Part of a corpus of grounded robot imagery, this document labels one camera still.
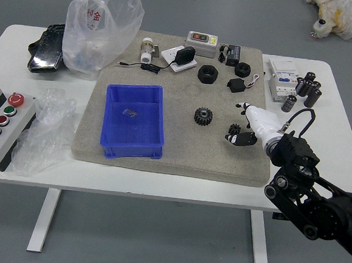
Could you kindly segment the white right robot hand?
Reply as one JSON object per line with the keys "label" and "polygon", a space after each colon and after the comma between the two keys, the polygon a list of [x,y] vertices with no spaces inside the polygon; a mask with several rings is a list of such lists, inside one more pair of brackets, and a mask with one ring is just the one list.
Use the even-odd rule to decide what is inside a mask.
{"label": "white right robot hand", "polygon": [[264,151],[271,153],[283,136],[283,132],[279,132],[282,125],[277,116],[268,110],[246,102],[238,103],[236,107],[243,108],[241,115],[246,116],[248,127],[252,132],[237,134],[231,132],[225,135],[225,139],[235,146],[254,145],[260,140]]}

